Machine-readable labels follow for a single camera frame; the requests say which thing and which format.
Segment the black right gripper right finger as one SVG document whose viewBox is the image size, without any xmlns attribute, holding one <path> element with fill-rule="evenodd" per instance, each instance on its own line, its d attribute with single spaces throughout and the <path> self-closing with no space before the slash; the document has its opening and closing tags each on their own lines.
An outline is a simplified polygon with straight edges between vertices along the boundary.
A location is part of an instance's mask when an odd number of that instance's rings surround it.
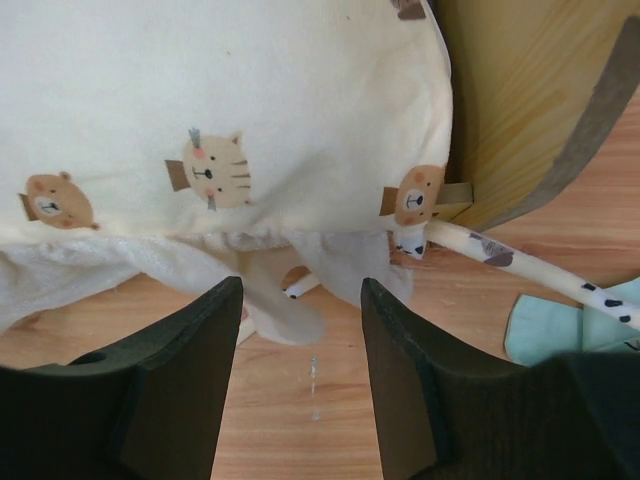
<svg viewBox="0 0 640 480">
<path fill-rule="evenodd" d="M 378 281 L 362 328 L 387 479 L 635 479 L 639 358 L 561 354 L 523 367 L 409 310 Z"/>
</svg>

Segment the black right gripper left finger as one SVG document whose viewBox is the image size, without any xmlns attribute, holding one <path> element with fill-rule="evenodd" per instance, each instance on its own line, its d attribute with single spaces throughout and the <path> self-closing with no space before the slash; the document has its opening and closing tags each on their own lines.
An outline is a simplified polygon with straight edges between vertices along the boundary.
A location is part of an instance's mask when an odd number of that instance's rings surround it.
<svg viewBox="0 0 640 480">
<path fill-rule="evenodd" d="M 242 317 L 230 277 L 69 364 L 1 371 L 5 479 L 207 479 Z"/>
</svg>

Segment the wooden pet bed frame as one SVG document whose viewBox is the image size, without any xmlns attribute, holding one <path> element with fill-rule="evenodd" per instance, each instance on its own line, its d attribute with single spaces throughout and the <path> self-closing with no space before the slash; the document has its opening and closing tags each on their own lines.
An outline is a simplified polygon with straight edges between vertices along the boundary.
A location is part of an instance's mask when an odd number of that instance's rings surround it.
<svg viewBox="0 0 640 480">
<path fill-rule="evenodd" d="M 534 211 L 598 152 L 639 84 L 635 1 L 440 1 L 452 62 L 449 170 L 473 189 L 456 222 Z"/>
</svg>

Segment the cream animal print mattress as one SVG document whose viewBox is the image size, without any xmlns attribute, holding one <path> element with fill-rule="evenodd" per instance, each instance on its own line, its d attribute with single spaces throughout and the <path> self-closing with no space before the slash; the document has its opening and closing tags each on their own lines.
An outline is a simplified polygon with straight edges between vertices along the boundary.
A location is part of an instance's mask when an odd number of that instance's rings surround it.
<svg viewBox="0 0 640 480">
<path fill-rule="evenodd" d="M 138 274 L 238 276 L 257 332 L 304 345 L 324 323 L 289 270 L 408 299 L 390 253 L 435 242 L 637 328 L 636 305 L 436 218 L 452 121 L 425 1 L 5 1 L 1 325 Z"/>
</svg>

